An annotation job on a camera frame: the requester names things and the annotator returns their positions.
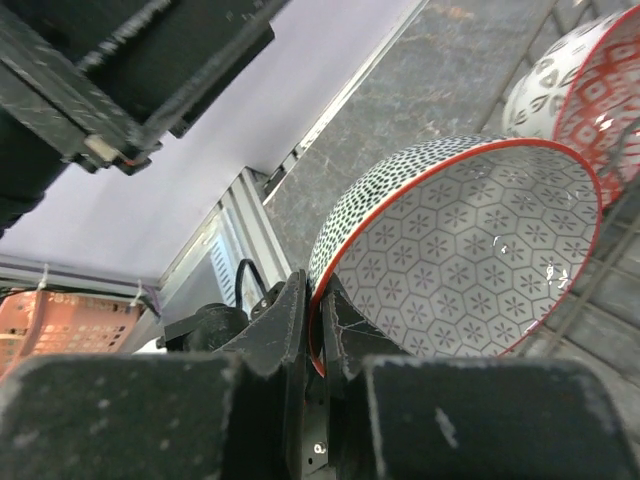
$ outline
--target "zip tie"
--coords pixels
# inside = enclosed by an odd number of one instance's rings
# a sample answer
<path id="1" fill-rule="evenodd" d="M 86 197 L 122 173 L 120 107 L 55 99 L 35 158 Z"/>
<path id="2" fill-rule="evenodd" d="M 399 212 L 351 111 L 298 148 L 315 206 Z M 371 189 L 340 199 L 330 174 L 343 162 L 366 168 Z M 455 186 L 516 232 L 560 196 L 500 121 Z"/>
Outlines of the zip tie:
<path id="1" fill-rule="evenodd" d="M 49 277 L 49 264 L 45 263 L 44 271 L 42 272 L 42 278 L 38 282 L 38 286 L 36 287 L 36 292 L 40 292 L 41 290 L 44 290 L 45 288 L 47 288 L 48 277 Z"/>
<path id="2" fill-rule="evenodd" d="M 136 293 L 136 296 L 134 297 L 134 299 L 131 300 L 131 303 L 129 304 L 130 307 L 135 307 L 138 304 L 138 300 L 140 300 L 142 293 L 143 293 L 142 280 L 138 279 L 138 293 Z"/>

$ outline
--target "bowl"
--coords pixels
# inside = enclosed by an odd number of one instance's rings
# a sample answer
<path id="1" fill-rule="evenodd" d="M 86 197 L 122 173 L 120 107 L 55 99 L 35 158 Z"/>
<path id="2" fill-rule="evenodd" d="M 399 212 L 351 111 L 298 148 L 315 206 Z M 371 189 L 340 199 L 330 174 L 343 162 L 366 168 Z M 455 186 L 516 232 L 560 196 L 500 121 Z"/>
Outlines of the bowl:
<path id="1" fill-rule="evenodd" d="M 579 275 L 598 234 L 599 188 L 578 153 L 545 139 L 466 135 L 402 150 L 324 223 L 308 270 L 309 331 L 336 274 L 356 308 L 414 355 L 501 354 Z M 313 348 L 312 358 L 323 374 Z"/>
<path id="2" fill-rule="evenodd" d="M 640 6 L 588 22 L 545 52 L 511 91 L 507 135 L 564 143 L 601 176 L 603 207 L 640 171 Z"/>

